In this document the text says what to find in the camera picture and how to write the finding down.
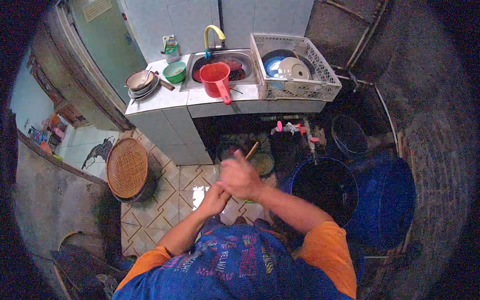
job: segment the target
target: stainless steel sink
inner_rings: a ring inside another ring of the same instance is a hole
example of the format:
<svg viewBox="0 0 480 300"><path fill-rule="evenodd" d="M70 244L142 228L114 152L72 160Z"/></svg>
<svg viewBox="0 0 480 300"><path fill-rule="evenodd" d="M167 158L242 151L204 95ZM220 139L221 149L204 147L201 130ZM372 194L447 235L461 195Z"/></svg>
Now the stainless steel sink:
<svg viewBox="0 0 480 300"><path fill-rule="evenodd" d="M180 91L189 91L196 88L202 88L201 83L196 82L192 78L192 71L195 62L205 57L205 52L194 53L190 55L187 62L187 76L181 84ZM233 49L212 52L212 60L219 59L235 59L242 63L242 69L245 71L245 78L237 81L230 81L228 85L234 86L239 84L258 84L255 70L253 69L252 59L253 53L250 49Z"/></svg>

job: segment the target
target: stacked plates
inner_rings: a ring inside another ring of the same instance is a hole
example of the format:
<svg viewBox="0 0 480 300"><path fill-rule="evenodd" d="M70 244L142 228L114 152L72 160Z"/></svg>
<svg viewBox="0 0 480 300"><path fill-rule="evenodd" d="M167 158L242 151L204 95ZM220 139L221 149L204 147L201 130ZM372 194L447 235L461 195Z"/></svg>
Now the stacked plates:
<svg viewBox="0 0 480 300"><path fill-rule="evenodd" d="M312 64L293 51L286 49L271 51L262 58L262 63L266 74L270 77L312 79Z"/></svg>
<svg viewBox="0 0 480 300"><path fill-rule="evenodd" d="M159 77L154 75L152 81L149 84L147 84L145 87L141 89L129 88L128 95L130 96L130 98L132 98L135 101L142 100L156 90L156 88L159 86L158 85L159 82L160 82Z"/></svg>

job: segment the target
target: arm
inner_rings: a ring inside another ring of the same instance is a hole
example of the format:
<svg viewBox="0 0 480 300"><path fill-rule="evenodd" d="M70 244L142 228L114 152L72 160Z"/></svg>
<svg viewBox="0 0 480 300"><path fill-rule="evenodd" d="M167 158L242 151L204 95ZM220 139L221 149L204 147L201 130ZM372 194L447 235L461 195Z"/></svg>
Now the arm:
<svg viewBox="0 0 480 300"><path fill-rule="evenodd" d="M163 265L172 256L184 253L193 244L198 232L209 216L221 213L230 194L224 192L217 184L211 186L205 194L202 203L194 212L170 229L158 241L153 250L138 258L127 276L120 282L117 290L137 275Z"/></svg>
<svg viewBox="0 0 480 300"><path fill-rule="evenodd" d="M305 200L265 185L240 151L235 159L222 162L221 181L218 182L234 196L251 199L273 211L298 231L307 233L332 217Z"/></svg>
<svg viewBox="0 0 480 300"><path fill-rule="evenodd" d="M205 221L223 211L229 197L230 194L224 192L217 184L211 186L198 209L170 229L158 241L157 247L163 246L173 255L184 253L195 242Z"/></svg>
<svg viewBox="0 0 480 300"><path fill-rule="evenodd" d="M340 292L355 298L357 282L345 230L319 207L263 184L239 151L235 157L222 162L221 181L217 184L234 196L262 204L297 230L307 233L299 257L324 271Z"/></svg>
<svg viewBox="0 0 480 300"><path fill-rule="evenodd" d="M307 233L325 221L333 221L328 213L299 197L266 185L259 191L257 202L298 231Z"/></svg>

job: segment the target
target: white plastic dish rack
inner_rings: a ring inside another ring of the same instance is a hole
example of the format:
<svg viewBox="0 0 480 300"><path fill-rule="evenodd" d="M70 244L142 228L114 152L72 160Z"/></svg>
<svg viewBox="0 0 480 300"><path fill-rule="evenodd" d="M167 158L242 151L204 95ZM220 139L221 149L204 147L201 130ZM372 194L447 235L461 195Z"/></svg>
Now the white plastic dish rack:
<svg viewBox="0 0 480 300"><path fill-rule="evenodd" d="M274 78L265 72L262 57L270 51L287 49L298 52L300 42L307 43L306 59L315 72L313 80ZM250 34L250 47L253 51L253 64L259 81L259 99L307 99L333 101L342 88L334 71L307 37L280 36L268 34Z"/></svg>

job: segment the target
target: green bowl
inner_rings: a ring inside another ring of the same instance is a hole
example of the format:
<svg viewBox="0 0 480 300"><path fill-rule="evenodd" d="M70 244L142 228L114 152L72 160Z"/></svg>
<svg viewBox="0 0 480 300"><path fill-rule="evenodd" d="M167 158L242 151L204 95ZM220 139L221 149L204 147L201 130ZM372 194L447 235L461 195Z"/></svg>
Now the green bowl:
<svg viewBox="0 0 480 300"><path fill-rule="evenodd" d="M177 84L185 79L187 65L183 61L177 61L168 65L162 72L163 76L172 84Z"/></svg>

